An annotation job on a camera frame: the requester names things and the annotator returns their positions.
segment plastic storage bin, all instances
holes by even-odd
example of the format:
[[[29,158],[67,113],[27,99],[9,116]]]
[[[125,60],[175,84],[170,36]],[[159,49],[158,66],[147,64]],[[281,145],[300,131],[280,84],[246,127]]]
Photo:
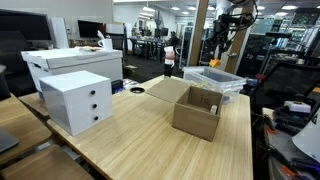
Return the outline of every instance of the plastic storage bin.
[[[243,85],[247,83],[242,77],[207,66],[185,67],[183,71],[183,79],[190,84],[223,93],[224,104],[236,101]]]

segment ceiling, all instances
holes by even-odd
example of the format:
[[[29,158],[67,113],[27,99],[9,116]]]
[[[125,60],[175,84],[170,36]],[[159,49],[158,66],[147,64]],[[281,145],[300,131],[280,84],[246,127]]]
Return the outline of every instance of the ceiling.
[[[195,7],[197,0],[114,0],[115,5],[117,4],[126,4],[126,5],[137,5],[144,4],[149,7],[158,7],[159,9],[169,10],[174,13],[176,16],[194,16],[195,11],[188,10],[189,6]],[[286,12],[288,15],[293,15],[295,10],[283,10],[283,6],[292,5],[299,6],[301,8],[314,8],[320,6],[320,0],[260,0],[260,6],[264,6],[264,10],[259,12],[262,15],[274,15],[277,12]],[[216,6],[216,0],[210,0],[210,6]],[[179,11],[174,11],[170,9],[171,7],[179,7]],[[189,12],[189,15],[182,14],[183,11]],[[214,17],[214,11],[207,11],[207,17]]]

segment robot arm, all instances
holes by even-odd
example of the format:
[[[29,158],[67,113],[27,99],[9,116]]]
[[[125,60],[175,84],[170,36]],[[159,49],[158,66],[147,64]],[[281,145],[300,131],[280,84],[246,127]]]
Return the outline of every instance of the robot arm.
[[[219,15],[218,19],[214,21],[214,33],[213,35],[206,40],[206,43],[210,43],[211,52],[213,52],[213,59],[215,58],[215,52],[218,48],[218,59],[221,59],[222,53],[228,51],[230,48],[233,38],[228,39],[229,32],[242,31],[250,27],[256,20],[256,17],[253,17],[252,13],[242,13],[232,15],[230,12],[233,10],[233,7],[248,7],[255,6],[257,11],[256,0],[228,0],[233,3],[234,6],[229,9],[229,12]]]

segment open cardboard box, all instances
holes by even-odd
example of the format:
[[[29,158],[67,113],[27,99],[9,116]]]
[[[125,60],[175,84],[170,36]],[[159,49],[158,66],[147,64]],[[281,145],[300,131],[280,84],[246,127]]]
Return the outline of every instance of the open cardboard box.
[[[175,103],[172,126],[212,141],[220,119],[223,95],[166,78],[147,91],[148,94]],[[217,106],[216,114],[210,112]]]

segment white drawer unit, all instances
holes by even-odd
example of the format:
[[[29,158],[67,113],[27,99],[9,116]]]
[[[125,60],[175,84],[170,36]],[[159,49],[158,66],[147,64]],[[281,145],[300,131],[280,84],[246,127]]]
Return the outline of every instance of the white drawer unit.
[[[86,52],[76,48],[23,51],[33,81],[42,92],[39,79],[76,71],[89,71],[111,81],[122,80],[122,52],[118,50]]]
[[[77,135],[112,115],[109,78],[78,71],[40,79],[50,118]]]

